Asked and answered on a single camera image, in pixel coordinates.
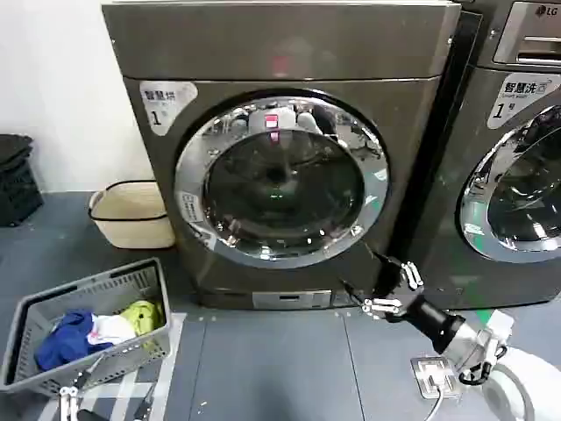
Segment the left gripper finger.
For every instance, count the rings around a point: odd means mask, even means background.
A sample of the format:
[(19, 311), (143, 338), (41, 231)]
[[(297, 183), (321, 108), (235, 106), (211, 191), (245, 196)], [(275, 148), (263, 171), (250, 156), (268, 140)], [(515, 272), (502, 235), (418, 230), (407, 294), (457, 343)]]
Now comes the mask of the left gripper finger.
[(62, 387), (59, 391), (59, 411), (61, 421), (77, 421), (78, 420), (78, 396), (89, 378), (96, 370), (97, 366), (104, 360), (105, 354), (103, 353), (96, 361), (88, 368), (80, 371), (70, 386)]
[(134, 417), (148, 417), (153, 407), (154, 386), (152, 385), (141, 400), (138, 408), (134, 412)]

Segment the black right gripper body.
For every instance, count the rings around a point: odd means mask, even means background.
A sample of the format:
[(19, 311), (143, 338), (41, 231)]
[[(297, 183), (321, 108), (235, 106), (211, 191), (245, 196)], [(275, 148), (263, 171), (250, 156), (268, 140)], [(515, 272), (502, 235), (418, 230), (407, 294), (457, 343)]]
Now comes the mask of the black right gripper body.
[(400, 319), (423, 333), (437, 353), (445, 351), (465, 323), (465, 318), (441, 310), (426, 299), (424, 294), (418, 295), (411, 302)]

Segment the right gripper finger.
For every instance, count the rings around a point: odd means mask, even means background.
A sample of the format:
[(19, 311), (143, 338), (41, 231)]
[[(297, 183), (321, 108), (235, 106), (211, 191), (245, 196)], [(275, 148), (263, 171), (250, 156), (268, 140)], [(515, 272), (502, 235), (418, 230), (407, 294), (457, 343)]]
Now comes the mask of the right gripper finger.
[(379, 278), (373, 288), (374, 294), (393, 294), (400, 287), (409, 291), (422, 290), (424, 281), (417, 266), (412, 261), (400, 261), (393, 256), (366, 246), (367, 252), (380, 262)]
[(343, 281), (343, 288), (362, 312), (372, 319), (397, 316), (401, 311), (401, 302), (398, 299), (362, 297), (357, 290), (346, 281)]

